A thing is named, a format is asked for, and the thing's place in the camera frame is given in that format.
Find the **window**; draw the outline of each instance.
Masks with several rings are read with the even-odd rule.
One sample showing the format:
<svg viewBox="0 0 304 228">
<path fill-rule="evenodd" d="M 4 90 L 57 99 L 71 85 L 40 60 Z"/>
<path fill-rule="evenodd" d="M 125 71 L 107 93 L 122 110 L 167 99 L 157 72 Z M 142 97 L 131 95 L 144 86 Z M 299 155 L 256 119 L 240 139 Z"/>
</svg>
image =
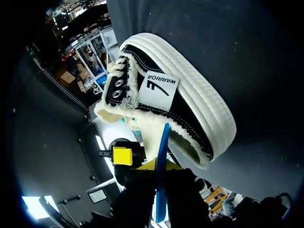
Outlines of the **window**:
<svg viewBox="0 0 304 228">
<path fill-rule="evenodd" d="M 44 197 L 47 202 L 55 208 L 56 211 L 59 212 L 53 198 L 51 196 Z M 23 201 L 28 207 L 28 212 L 35 218 L 35 219 L 44 219 L 49 218 L 48 213 L 43 209 L 41 204 L 39 203 L 40 196 L 22 196 Z"/>
</svg>

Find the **yellow object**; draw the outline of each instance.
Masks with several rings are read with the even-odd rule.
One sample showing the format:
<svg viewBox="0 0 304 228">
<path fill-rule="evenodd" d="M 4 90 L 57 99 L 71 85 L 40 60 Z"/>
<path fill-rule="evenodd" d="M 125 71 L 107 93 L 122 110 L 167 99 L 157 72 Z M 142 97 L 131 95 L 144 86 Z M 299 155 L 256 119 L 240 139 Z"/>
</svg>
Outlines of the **yellow object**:
<svg viewBox="0 0 304 228">
<path fill-rule="evenodd" d="M 138 170 L 155 170 L 155 162 L 156 160 L 153 159 L 152 161 L 148 162 L 147 164 L 142 165 L 141 167 L 137 168 Z"/>
<path fill-rule="evenodd" d="M 183 170 L 183 168 L 169 160 L 167 160 L 166 170 Z"/>
<path fill-rule="evenodd" d="M 125 147 L 113 147 L 114 165 L 132 165 L 132 150 Z"/>
<path fill-rule="evenodd" d="M 209 214 L 211 215 L 221 211 L 223 209 L 222 204 L 227 197 L 228 195 L 221 196 L 221 189 L 220 187 L 217 187 L 217 189 L 215 189 L 215 191 L 205 200 L 205 202 L 209 205 L 213 204 L 214 202 L 218 202 L 217 205 L 209 212 Z"/>
<path fill-rule="evenodd" d="M 137 169 L 138 170 L 155 170 L 155 162 L 156 162 L 156 159 L 153 159 L 152 161 L 148 162 L 147 164 L 144 164 L 143 166 L 141 166 Z M 181 166 L 174 164 L 173 162 L 167 160 L 166 170 L 183 170 L 183 168 Z"/>
</svg>

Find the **white rubber sole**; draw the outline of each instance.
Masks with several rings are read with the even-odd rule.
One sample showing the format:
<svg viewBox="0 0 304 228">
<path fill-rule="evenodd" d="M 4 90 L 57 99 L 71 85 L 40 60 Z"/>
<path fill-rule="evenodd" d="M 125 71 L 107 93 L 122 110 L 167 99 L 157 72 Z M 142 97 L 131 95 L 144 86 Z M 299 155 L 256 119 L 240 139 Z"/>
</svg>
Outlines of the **white rubber sole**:
<svg viewBox="0 0 304 228">
<path fill-rule="evenodd" d="M 236 135 L 234 118 L 218 92 L 167 41 L 151 33 L 128 38 L 120 47 L 133 45 L 144 51 L 164 73 L 180 78 L 178 91 L 192 109 L 211 143 L 216 159 Z"/>
</svg>

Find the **black and white sneaker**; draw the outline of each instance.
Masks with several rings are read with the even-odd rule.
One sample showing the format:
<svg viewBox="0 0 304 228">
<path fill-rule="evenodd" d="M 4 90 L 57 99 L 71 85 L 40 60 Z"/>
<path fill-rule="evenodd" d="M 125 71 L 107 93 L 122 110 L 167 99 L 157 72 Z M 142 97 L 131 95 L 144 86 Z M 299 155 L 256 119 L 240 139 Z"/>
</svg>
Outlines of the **black and white sneaker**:
<svg viewBox="0 0 304 228">
<path fill-rule="evenodd" d="M 125 119 L 142 132 L 148 158 L 157 156 L 165 123 L 170 140 L 198 167 L 221 155 L 236 135 L 234 118 L 212 85 L 169 43 L 141 33 L 120 47 L 95 113 L 108 123 Z"/>
</svg>

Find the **shoe label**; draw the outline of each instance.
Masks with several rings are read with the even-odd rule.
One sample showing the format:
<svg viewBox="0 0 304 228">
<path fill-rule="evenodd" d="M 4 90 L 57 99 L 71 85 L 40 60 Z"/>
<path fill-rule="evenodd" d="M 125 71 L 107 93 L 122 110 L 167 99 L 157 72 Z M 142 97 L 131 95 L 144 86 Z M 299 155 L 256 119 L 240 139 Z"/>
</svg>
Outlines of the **shoe label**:
<svg viewBox="0 0 304 228">
<path fill-rule="evenodd" d="M 169 111 L 180 79 L 148 71 L 139 89 L 139 102 L 164 111 Z"/>
</svg>

